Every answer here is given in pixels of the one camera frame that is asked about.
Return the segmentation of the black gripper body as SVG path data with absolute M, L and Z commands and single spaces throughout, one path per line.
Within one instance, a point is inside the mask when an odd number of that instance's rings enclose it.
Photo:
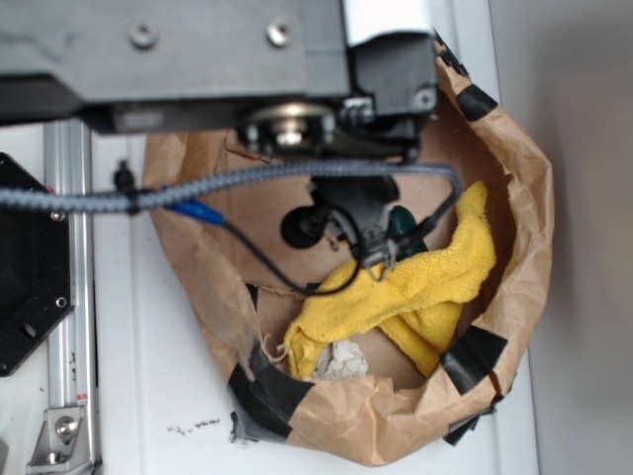
M 395 265 L 399 254 L 391 234 L 391 204 L 400 190 L 390 176 L 314 177 L 308 185 L 313 203 L 289 212 L 281 234 L 290 246 L 315 246 L 327 233 L 345 240 L 362 268 Z

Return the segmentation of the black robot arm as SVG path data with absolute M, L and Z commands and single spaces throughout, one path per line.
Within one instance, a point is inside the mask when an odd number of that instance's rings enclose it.
M 1 122 L 231 128 L 263 155 L 411 163 L 434 41 L 424 1 L 5 1 Z

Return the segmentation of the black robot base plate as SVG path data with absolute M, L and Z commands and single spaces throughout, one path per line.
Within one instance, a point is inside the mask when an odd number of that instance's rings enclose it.
M 9 377 L 72 309 L 69 222 L 1 207 L 1 375 Z

